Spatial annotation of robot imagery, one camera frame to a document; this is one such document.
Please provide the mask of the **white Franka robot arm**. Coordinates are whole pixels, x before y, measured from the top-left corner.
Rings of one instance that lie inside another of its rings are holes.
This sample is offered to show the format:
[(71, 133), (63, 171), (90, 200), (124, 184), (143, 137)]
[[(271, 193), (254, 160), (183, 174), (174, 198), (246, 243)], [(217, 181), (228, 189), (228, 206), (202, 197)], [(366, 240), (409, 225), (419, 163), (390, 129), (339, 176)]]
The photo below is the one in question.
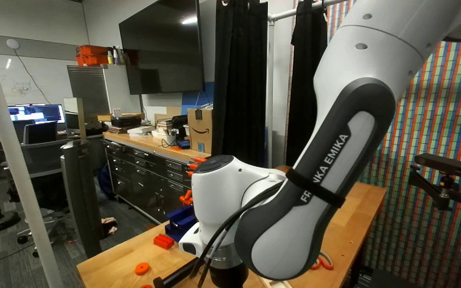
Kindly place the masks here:
[(180, 241), (198, 256), (193, 275), (242, 288), (249, 273), (292, 280), (310, 270), (398, 101), (443, 40), (461, 41), (461, 0), (358, 0), (315, 73), (318, 121), (295, 165), (215, 155), (193, 174), (198, 222)]

